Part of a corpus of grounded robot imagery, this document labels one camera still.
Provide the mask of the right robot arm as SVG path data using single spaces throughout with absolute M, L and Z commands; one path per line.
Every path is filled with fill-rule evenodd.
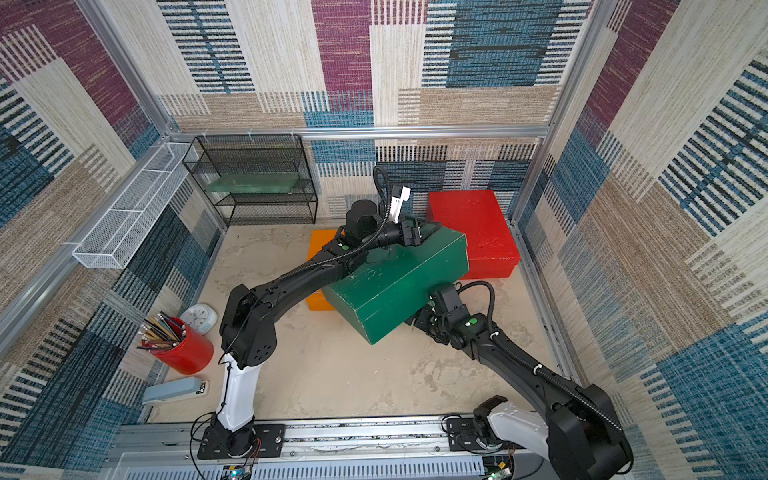
M 561 479 L 610 479 L 631 471 L 634 453 L 610 396 L 595 384 L 582 387 L 528 354 L 495 322 L 496 296 L 486 312 L 472 313 L 462 292 L 442 284 L 408 319 L 435 342 L 464 352 L 513 387 L 531 406 L 523 412 L 495 396 L 473 413 L 476 436 L 493 449 L 520 445 L 547 461 Z

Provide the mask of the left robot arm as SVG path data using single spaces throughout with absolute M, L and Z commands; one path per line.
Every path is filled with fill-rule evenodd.
M 361 267 L 370 251 L 393 245 L 416 247 L 428 237 L 427 220 L 400 214 L 396 220 L 371 200 L 359 200 L 332 239 L 309 260 L 286 274 L 230 292 L 219 326 L 226 369 L 223 396 L 211 426 L 208 445 L 240 458 L 256 441 L 253 400 L 261 365 L 277 347 L 275 324 L 296 304 Z

